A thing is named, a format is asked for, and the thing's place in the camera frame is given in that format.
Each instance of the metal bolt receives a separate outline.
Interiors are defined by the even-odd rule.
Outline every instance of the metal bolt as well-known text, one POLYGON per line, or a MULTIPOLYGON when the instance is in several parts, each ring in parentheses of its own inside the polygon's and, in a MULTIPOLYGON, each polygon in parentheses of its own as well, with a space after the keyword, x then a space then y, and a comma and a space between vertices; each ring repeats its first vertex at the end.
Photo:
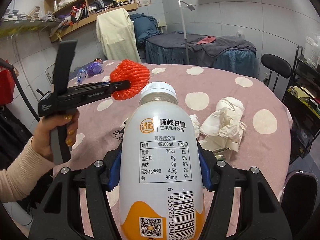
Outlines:
POLYGON ((259 169, 257 167, 252 167, 251 171, 252 173, 255 173, 255 174, 259 173, 259 169))
POLYGON ((95 161, 94 162, 94 166, 96 166, 96 167, 101 167, 103 165, 103 161, 95 161))
POLYGON ((64 168, 61 169, 61 173, 62 174, 66 174, 68 172, 69 172, 69 168, 68 167, 64 167, 64 168))
POLYGON ((224 167, 224 166, 226 166, 226 163, 224 161, 217 161, 217 165, 219 167, 224 167))

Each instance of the blue gripper pad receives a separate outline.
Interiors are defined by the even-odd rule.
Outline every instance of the blue gripper pad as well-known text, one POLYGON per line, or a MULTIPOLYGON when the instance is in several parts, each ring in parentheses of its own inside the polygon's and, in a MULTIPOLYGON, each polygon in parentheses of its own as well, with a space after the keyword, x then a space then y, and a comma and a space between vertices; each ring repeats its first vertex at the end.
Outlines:
MULTIPOLYGON (((121 151, 122 150, 119 151, 119 153, 115 159, 115 162, 113 163, 111 170, 110 170, 110 180, 108 183, 110 191, 113 190, 113 188, 119 184, 121 151)), ((207 163, 204 161, 204 158, 202 157, 200 149, 198 149, 198 153, 199 153, 199 160, 200 160, 202 185, 208 189, 211 187, 210 170, 209 170, 207 163)))

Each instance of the white bottle cap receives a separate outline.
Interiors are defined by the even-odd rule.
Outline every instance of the white bottle cap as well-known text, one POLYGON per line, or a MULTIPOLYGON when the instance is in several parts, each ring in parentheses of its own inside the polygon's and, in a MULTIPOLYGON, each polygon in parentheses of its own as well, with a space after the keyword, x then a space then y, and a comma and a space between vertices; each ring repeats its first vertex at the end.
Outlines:
POLYGON ((160 81, 152 82, 146 85, 141 91, 141 98, 155 92, 167 93, 173 96, 175 99, 177 99, 177 95, 176 95, 176 92, 174 91, 174 88, 170 86, 168 83, 160 82, 160 81))

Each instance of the orange circular logo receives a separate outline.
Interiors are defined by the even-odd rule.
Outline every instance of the orange circular logo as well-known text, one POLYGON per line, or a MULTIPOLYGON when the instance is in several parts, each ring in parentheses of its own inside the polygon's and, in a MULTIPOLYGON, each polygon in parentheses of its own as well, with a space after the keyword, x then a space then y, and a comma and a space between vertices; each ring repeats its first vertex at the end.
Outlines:
POLYGON ((153 119, 152 118, 146 118, 143 120, 140 124, 140 131, 143 133, 151 133, 155 131, 155 128, 153 126, 153 119))

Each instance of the polka dot tablecloth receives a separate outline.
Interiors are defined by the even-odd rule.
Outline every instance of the polka dot tablecloth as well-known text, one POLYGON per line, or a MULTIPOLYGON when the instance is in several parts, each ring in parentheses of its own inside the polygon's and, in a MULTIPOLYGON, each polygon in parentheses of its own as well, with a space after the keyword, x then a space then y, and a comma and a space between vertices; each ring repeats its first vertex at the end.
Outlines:
MULTIPOLYGON (((110 73, 119 61, 107 60, 101 74, 87 78, 84 83, 109 81, 110 73)), ((233 153, 229 163, 236 168, 248 170, 258 167, 276 196, 279 195, 287 174, 290 157, 290 114, 287 108, 259 80, 238 74, 187 65, 149 65, 150 82, 163 81, 172 85, 176 91, 179 106, 188 114, 196 114, 200 124, 215 111, 217 102, 225 97, 242 101, 244 115, 241 119, 247 130, 241 141, 240 151, 233 153)), ((69 82, 75 86, 76 79, 69 82)), ((79 129, 77 142, 71 152, 71 160, 57 166, 55 174, 63 167, 72 170, 88 167, 105 154, 116 149, 121 137, 119 131, 123 122, 138 107, 140 96, 124 101, 106 98, 79 107, 79 129)), ((122 238, 119 225, 119 187, 107 193, 115 222, 122 238)), ((204 190, 205 213, 207 215, 213 193, 204 190)), ((239 212, 240 191, 235 189, 233 211, 228 235, 235 233, 239 212)), ((80 202, 85 233, 92 236, 85 189, 80 189, 80 202)))

